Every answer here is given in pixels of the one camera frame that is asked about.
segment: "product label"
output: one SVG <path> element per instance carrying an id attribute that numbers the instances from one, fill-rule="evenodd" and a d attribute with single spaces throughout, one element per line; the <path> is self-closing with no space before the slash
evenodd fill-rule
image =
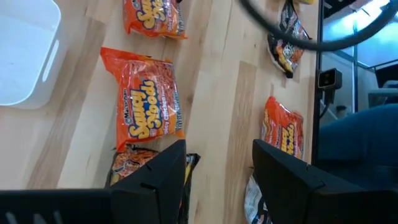
<path id="1" fill-rule="evenodd" d="M 142 0 L 141 9 L 137 11 L 137 18 L 146 29 L 153 29 L 156 20 L 166 20 L 163 0 Z"/>
<path id="2" fill-rule="evenodd" d="M 282 144 L 280 149 L 289 155 L 294 153 L 294 124 L 289 124 L 286 128 L 282 128 Z"/>
<path id="3" fill-rule="evenodd" d="M 143 81 L 139 90 L 130 90 L 130 95 L 134 122 L 129 126 L 129 134 L 138 139 L 148 138 L 151 129 L 162 126 L 155 83 Z"/>

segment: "black noodle package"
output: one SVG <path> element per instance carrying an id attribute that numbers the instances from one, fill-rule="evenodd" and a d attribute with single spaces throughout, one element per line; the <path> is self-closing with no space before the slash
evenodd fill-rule
<path id="1" fill-rule="evenodd" d="M 280 15 L 279 28 L 297 39 L 310 39 L 297 17 L 292 0 L 285 2 Z M 276 39 L 271 33 L 268 33 L 267 41 L 273 63 L 285 72 L 287 78 L 293 78 L 294 70 L 299 65 L 303 50 L 287 41 Z"/>
<path id="2" fill-rule="evenodd" d="M 127 144 L 124 152 L 115 153 L 112 166 L 108 172 L 105 188 L 108 189 L 113 184 L 131 175 L 156 155 L 158 155 L 158 152 L 151 149 Z M 187 166 L 185 167 L 185 180 L 177 224 L 188 224 L 192 171 L 198 164 L 199 159 L 200 156 L 198 154 L 187 154 Z"/>

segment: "metal frame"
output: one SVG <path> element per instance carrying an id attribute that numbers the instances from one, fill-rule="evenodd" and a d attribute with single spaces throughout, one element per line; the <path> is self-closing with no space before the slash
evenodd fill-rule
<path id="1" fill-rule="evenodd" d="M 317 42 L 323 39 L 323 14 L 324 14 L 323 0 L 319 1 L 318 6 L 318 37 Z M 314 94 L 314 107 L 313 107 L 313 123 L 312 123 L 312 151 L 311 151 L 311 164 L 317 165 L 318 156 L 318 138 L 319 138 L 319 122 L 320 122 L 320 104 L 322 99 L 322 91 L 318 89 L 318 74 L 322 68 L 322 53 L 317 52 L 317 60 L 315 64 L 315 94 Z"/>

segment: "blue fabric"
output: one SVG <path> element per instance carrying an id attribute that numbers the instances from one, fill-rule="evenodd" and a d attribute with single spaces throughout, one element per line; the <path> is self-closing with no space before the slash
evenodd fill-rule
<path id="1" fill-rule="evenodd" d="M 398 104 L 371 108 L 322 126 L 318 159 L 398 167 Z"/>

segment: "maruchan yakisoba package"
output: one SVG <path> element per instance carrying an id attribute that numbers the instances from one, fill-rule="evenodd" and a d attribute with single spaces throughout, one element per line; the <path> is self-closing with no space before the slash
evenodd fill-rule
<path id="1" fill-rule="evenodd" d="M 185 39 L 185 28 L 177 0 L 124 0 L 124 29 L 149 37 Z"/>
<path id="2" fill-rule="evenodd" d="M 119 82 L 116 148 L 166 134 L 184 138 L 182 112 L 171 62 L 103 47 L 107 71 Z"/>

